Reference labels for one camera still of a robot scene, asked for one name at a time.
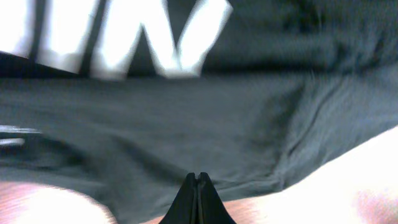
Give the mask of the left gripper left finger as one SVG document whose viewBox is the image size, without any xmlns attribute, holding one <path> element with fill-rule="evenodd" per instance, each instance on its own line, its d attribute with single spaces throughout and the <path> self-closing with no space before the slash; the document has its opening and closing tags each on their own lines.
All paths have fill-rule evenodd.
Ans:
<svg viewBox="0 0 398 224">
<path fill-rule="evenodd" d="M 195 224 L 196 215 L 197 180 L 194 173 L 189 173 L 159 224 Z"/>
</svg>

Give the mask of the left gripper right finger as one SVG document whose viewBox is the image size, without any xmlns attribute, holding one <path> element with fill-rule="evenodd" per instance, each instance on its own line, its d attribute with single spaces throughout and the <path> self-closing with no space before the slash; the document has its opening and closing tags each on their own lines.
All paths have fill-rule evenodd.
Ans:
<svg viewBox="0 0 398 224">
<path fill-rule="evenodd" d="M 199 224 L 236 224 L 227 212 L 210 176 L 202 172 L 198 176 L 197 218 Z"/>
</svg>

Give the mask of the black Nike t-shirt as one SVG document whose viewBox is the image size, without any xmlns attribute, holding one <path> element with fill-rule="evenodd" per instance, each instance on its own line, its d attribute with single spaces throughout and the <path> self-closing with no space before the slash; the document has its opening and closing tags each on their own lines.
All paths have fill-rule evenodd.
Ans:
<svg viewBox="0 0 398 224">
<path fill-rule="evenodd" d="M 396 1 L 2 1 L 1 178 L 165 213 L 280 192 L 397 125 Z"/>
</svg>

